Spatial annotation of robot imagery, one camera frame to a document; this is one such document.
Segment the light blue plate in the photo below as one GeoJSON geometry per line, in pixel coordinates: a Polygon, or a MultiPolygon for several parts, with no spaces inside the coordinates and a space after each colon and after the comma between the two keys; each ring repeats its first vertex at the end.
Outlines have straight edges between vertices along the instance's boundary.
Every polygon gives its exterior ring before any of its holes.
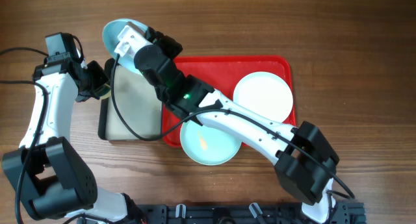
{"type": "Polygon", "coordinates": [[[113,58],[119,55],[118,63],[127,70],[139,74],[134,65],[136,53],[151,42],[145,39],[148,26],[132,19],[117,19],[106,24],[102,38],[106,50],[113,58]]]}

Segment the light green plate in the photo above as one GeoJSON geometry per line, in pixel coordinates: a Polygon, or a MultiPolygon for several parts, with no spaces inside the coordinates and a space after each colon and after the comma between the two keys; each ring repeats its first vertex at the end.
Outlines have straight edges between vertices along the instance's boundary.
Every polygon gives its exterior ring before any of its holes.
{"type": "Polygon", "coordinates": [[[228,133],[193,121],[182,124],[180,143],[189,158],[206,166],[217,166],[231,160],[242,145],[228,133]]]}

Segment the white plate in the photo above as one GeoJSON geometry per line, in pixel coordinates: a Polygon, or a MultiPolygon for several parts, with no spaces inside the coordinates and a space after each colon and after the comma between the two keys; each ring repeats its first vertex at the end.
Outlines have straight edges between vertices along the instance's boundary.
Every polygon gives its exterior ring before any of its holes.
{"type": "Polygon", "coordinates": [[[267,119],[284,122],[294,99],[289,85],[279,76],[258,71],[243,77],[233,92],[233,102],[267,119]]]}

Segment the green yellow sponge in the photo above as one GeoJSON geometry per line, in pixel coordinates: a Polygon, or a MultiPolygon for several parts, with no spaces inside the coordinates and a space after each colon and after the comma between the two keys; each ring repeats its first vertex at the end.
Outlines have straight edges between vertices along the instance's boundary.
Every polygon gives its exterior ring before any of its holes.
{"type": "Polygon", "coordinates": [[[96,95],[99,99],[107,99],[111,94],[111,87],[108,84],[104,84],[100,88],[97,89],[96,95]]]}

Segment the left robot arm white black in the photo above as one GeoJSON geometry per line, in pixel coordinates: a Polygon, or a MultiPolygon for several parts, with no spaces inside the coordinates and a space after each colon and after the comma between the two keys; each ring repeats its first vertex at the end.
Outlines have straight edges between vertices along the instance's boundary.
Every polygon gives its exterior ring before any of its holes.
{"type": "Polygon", "coordinates": [[[124,193],[100,188],[91,169],[70,144],[73,105],[110,90],[96,61],[85,63],[79,39],[65,32],[46,36],[47,53],[29,84],[36,97],[18,149],[1,166],[15,191],[16,221],[21,211],[34,220],[66,218],[81,223],[147,223],[124,193]]]}

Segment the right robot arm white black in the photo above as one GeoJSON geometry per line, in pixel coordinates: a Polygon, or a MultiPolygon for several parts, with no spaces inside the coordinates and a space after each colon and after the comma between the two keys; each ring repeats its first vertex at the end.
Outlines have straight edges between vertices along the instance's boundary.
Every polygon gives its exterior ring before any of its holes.
{"type": "Polygon", "coordinates": [[[264,118],[234,103],[219,90],[177,69],[182,46],[152,28],[137,29],[134,65],[176,117],[228,133],[271,161],[281,187],[302,202],[302,212],[317,223],[330,218],[326,197],[339,157],[317,126],[299,127],[264,118]]]}

